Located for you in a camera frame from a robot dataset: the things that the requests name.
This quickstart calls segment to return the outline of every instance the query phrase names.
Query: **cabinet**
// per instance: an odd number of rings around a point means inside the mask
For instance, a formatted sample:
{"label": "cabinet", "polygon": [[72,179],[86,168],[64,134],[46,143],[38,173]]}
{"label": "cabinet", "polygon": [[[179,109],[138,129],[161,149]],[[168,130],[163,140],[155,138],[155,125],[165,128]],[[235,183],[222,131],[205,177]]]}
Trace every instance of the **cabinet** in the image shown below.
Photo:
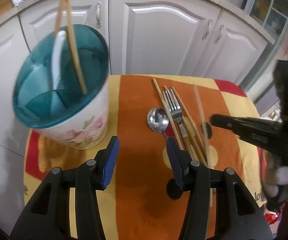
{"label": "cabinet", "polygon": [[192,75],[219,13],[202,0],[110,0],[112,74]]}
{"label": "cabinet", "polygon": [[0,28],[0,145],[24,156],[28,128],[20,124],[12,109],[16,76],[28,56],[18,17]]}
{"label": "cabinet", "polygon": [[[43,0],[20,14],[23,32],[30,50],[47,34],[54,31],[60,0]],[[95,28],[108,44],[108,0],[71,0],[73,24],[84,24]],[[62,26],[66,25],[63,12]]]}
{"label": "cabinet", "polygon": [[239,85],[266,44],[267,40],[249,25],[222,11],[193,75]]}

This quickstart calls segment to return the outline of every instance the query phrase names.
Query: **black dot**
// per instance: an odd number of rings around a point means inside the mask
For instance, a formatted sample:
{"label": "black dot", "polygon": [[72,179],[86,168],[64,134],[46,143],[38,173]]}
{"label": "black dot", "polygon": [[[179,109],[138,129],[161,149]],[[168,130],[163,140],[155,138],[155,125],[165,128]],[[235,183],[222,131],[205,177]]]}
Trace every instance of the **black dot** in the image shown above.
{"label": "black dot", "polygon": [[[211,139],[212,138],[212,128],[208,124],[208,122],[205,122],[205,126],[206,126],[207,136],[208,136],[209,139]],[[202,133],[204,135],[203,124],[201,124],[201,131],[202,131]]]}
{"label": "black dot", "polygon": [[171,199],[179,199],[183,192],[180,187],[176,185],[175,179],[170,179],[166,185],[166,192]]}

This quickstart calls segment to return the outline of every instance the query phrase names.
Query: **gray glove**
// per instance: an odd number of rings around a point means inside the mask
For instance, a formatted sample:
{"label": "gray glove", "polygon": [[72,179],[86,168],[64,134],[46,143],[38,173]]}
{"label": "gray glove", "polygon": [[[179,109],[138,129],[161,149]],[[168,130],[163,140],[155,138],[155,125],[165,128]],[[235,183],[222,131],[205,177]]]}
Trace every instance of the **gray glove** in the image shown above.
{"label": "gray glove", "polygon": [[278,194],[278,185],[288,185],[288,166],[276,168],[270,152],[265,152],[265,159],[267,167],[263,187],[269,197],[275,197]]}

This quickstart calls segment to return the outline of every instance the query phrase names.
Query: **metal screw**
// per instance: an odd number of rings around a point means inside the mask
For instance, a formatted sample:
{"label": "metal screw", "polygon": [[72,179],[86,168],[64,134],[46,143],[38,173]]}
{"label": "metal screw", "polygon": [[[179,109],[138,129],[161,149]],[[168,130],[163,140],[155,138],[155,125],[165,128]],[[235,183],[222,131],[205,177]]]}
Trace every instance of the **metal screw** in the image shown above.
{"label": "metal screw", "polygon": [[86,162],[86,164],[87,164],[88,166],[94,166],[94,165],[96,164],[96,161],[95,161],[95,160],[88,160],[88,161]]}
{"label": "metal screw", "polygon": [[60,172],[60,170],[61,169],[59,167],[55,167],[55,168],[52,169],[52,173],[53,174],[58,174]]}
{"label": "metal screw", "polygon": [[230,175],[233,175],[235,173],[235,171],[232,168],[227,168],[226,172]]}
{"label": "metal screw", "polygon": [[191,161],[191,165],[194,167],[198,167],[201,163],[199,161]]}

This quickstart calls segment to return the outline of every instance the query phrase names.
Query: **tablecloth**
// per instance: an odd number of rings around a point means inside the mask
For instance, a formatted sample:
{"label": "tablecloth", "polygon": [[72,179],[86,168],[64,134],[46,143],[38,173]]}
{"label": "tablecloth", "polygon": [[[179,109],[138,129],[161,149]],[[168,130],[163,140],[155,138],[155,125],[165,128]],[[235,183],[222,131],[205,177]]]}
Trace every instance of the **tablecloth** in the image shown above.
{"label": "tablecloth", "polygon": [[[52,167],[76,168],[92,159],[98,150],[106,148],[111,136],[117,135],[120,151],[111,184],[105,191],[97,191],[106,239],[178,239],[189,193],[184,192],[178,200],[170,199],[166,193],[166,184],[173,177],[162,154],[166,141],[146,123],[148,111],[162,107],[152,76],[160,87],[176,88],[198,128],[201,121],[193,84],[198,85],[207,122],[212,114],[259,117],[252,101],[228,81],[165,75],[111,75],[108,132],[97,146],[75,150],[35,131],[30,132],[24,164],[25,203]],[[209,144],[214,168],[233,168],[261,206],[257,148],[239,140],[231,131],[217,127],[212,127]],[[214,195],[208,237],[214,233],[215,211]],[[70,226],[71,235],[77,237],[75,189],[70,191]]]}

